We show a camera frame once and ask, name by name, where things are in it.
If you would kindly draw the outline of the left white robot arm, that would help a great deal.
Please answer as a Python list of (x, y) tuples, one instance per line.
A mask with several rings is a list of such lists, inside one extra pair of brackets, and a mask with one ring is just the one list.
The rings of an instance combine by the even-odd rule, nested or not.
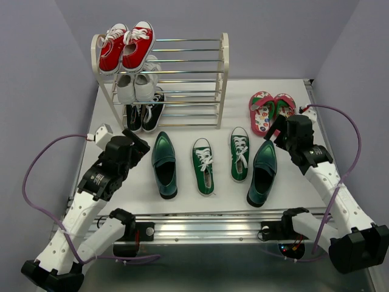
[(108, 125), (82, 138), (93, 142), (102, 152), (83, 175), (64, 219), (59, 220), (48, 210), (26, 201), (58, 226), (44, 250), (36, 259), (25, 261), (21, 268), (23, 275), (45, 291), (78, 291), (84, 281), (84, 267), (103, 258), (103, 252), (116, 240), (127, 240), (137, 233), (135, 215), (117, 208), (97, 232), (85, 237), (95, 217), (150, 146), (128, 129), (115, 136)]

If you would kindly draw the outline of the green canvas sneaker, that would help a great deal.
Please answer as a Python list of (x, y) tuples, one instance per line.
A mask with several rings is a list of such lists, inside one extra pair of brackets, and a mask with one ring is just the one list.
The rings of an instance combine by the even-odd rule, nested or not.
[(213, 153), (209, 141), (199, 138), (194, 142), (191, 158), (196, 177), (197, 188), (202, 196), (210, 196), (214, 192)]
[(243, 127), (235, 127), (229, 138), (231, 153), (230, 173), (234, 181), (243, 182), (249, 170), (250, 141), (247, 131)]

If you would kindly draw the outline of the right black canvas sneaker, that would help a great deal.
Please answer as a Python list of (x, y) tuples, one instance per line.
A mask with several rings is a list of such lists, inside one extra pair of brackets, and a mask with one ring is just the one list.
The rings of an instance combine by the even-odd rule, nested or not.
[(143, 106), (144, 115), (142, 119), (142, 129), (146, 133), (151, 133), (156, 130), (159, 119), (165, 108), (164, 102), (166, 101), (166, 98), (163, 93), (155, 93), (151, 101), (152, 103)]

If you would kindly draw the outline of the aluminium mounting rail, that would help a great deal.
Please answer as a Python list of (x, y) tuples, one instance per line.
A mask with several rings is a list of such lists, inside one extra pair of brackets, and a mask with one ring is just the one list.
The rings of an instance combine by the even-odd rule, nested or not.
[(106, 215), (98, 227), (93, 212), (70, 210), (52, 237), (49, 248), (57, 247), (60, 254), (78, 252), (83, 257), (95, 255), (114, 245), (138, 248), (142, 244), (251, 244), (259, 242), (302, 243), (297, 234), (281, 240), (264, 240), (264, 234), (273, 221), (280, 221), (283, 214), (273, 221), (260, 214), (237, 216), (136, 216), (123, 209)]

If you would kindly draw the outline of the dark green loafer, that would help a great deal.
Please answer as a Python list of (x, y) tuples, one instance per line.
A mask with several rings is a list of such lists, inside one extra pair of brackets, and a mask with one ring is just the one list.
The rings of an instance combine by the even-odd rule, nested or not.
[(261, 207), (272, 189), (277, 174), (277, 156), (274, 143), (264, 141), (253, 159), (253, 174), (247, 193), (247, 202)]
[(160, 196), (165, 200), (173, 199), (177, 195), (176, 155), (173, 143), (164, 131), (157, 135), (151, 163)]

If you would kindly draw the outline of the left white leather sneaker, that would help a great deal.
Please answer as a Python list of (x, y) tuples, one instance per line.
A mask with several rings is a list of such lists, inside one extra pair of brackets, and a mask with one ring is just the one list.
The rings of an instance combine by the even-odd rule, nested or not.
[(129, 105), (136, 101), (134, 77), (122, 75), (117, 82), (117, 98), (122, 104)]

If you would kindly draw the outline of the black canvas sneaker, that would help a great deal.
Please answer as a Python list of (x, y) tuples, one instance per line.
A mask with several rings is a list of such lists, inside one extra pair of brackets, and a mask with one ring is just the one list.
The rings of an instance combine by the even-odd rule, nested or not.
[(151, 133), (156, 130), (159, 119), (165, 108), (164, 102), (166, 101), (166, 98), (163, 93), (155, 93), (151, 101), (152, 103), (143, 106), (144, 115), (142, 119), (142, 129), (146, 133)]
[(126, 105), (126, 124), (133, 133), (139, 133), (142, 130), (141, 105)]

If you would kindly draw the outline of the cream metal shoe shelf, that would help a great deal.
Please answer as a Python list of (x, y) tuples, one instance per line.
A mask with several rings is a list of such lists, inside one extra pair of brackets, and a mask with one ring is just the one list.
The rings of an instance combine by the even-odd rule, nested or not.
[[(111, 112), (121, 129), (126, 127), (126, 108), (125, 104), (119, 102), (117, 97), (117, 84), (120, 75), (128, 75), (129, 73), (122, 70), (113, 75), (112, 79), (104, 81), (103, 74), (98, 67), (98, 56), (96, 53), (98, 39), (103, 37), (103, 34), (96, 34), (91, 41), (91, 63), (92, 71), (96, 77), (101, 92), (103, 93)], [(188, 71), (144, 71), (144, 74), (150, 75), (178, 75), (183, 74), (202, 74), (212, 75), (212, 79), (160, 79), (158, 85), (162, 87), (161, 91), (156, 91), (156, 94), (163, 94), (167, 101), (163, 102), (168, 108), (183, 108), (196, 109), (193, 113), (184, 114), (163, 114), (164, 117), (177, 119), (178, 117), (191, 117), (195, 123), (170, 122), (161, 123), (161, 127), (215, 127), (220, 129), (222, 115), (225, 104), (225, 94), (227, 89), (227, 81), (229, 77), (229, 36), (227, 33), (222, 33), (221, 37), (215, 38), (200, 38), (200, 39), (157, 39), (157, 42), (218, 42), (219, 47), (206, 49), (153, 49), (153, 52), (217, 52), (218, 57), (214, 59), (166, 59), (157, 62), (164, 63), (216, 63), (215, 70), (188, 70)]]

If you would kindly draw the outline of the pink flip flop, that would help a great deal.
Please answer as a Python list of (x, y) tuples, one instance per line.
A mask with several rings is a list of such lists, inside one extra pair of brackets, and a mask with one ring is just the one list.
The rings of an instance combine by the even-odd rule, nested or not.
[(277, 94), (274, 97), (275, 102), (275, 117), (285, 116), (290, 117), (295, 115), (296, 104), (294, 99), (286, 93)]
[(275, 112), (274, 98), (267, 91), (255, 93), (249, 102), (250, 126), (252, 131), (264, 137)]

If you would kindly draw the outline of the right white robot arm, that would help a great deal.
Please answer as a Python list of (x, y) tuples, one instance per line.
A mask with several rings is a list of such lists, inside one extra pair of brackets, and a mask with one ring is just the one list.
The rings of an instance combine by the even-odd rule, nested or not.
[(341, 182), (329, 151), (314, 143), (311, 119), (305, 115), (278, 116), (265, 138), (270, 139), (276, 130), (279, 134), (275, 145), (289, 153), (291, 161), (329, 207), (335, 225), (315, 218), (304, 207), (292, 208), (283, 212), (280, 221), (269, 224), (264, 240), (287, 239), (297, 234), (317, 240), (342, 274), (382, 264), (388, 251), (388, 227), (378, 226)]

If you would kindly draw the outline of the left black canvas sneaker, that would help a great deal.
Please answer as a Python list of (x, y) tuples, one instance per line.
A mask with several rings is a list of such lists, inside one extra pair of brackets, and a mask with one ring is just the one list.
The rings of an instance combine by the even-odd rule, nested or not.
[(139, 133), (142, 130), (141, 105), (126, 105), (126, 124), (133, 133)]

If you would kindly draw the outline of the red canvas sneaker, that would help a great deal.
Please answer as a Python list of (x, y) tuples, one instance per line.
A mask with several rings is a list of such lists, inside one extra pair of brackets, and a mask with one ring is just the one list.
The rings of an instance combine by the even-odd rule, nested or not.
[(152, 25), (147, 21), (138, 22), (123, 36), (122, 66), (128, 72), (139, 72), (151, 52), (155, 42)]
[(118, 23), (107, 30), (105, 36), (99, 38), (99, 68), (102, 73), (111, 75), (119, 70), (124, 48), (123, 37), (127, 30), (126, 25)]

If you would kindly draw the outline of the white leather sneaker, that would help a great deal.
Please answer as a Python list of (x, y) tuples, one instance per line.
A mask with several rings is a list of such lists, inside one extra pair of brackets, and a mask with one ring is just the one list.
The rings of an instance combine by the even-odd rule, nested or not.
[(154, 97), (156, 85), (159, 82), (160, 63), (154, 55), (149, 55), (143, 65), (141, 73), (134, 79), (134, 89), (138, 102), (147, 102)]
[(129, 105), (136, 101), (134, 77), (122, 75), (117, 82), (117, 98), (122, 104)]

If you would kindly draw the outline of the right white leather sneaker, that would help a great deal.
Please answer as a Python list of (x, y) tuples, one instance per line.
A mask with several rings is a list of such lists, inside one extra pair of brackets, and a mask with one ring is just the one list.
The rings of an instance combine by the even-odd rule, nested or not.
[(159, 82), (160, 63), (154, 55), (149, 55), (143, 65), (141, 73), (134, 79), (134, 89), (138, 102), (147, 102), (154, 97), (156, 85)]

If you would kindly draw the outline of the right red canvas sneaker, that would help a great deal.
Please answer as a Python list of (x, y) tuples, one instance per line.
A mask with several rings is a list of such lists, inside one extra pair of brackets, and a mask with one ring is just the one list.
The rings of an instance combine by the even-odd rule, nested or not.
[(122, 66), (128, 72), (139, 72), (151, 52), (155, 42), (152, 25), (147, 21), (138, 22), (123, 36)]

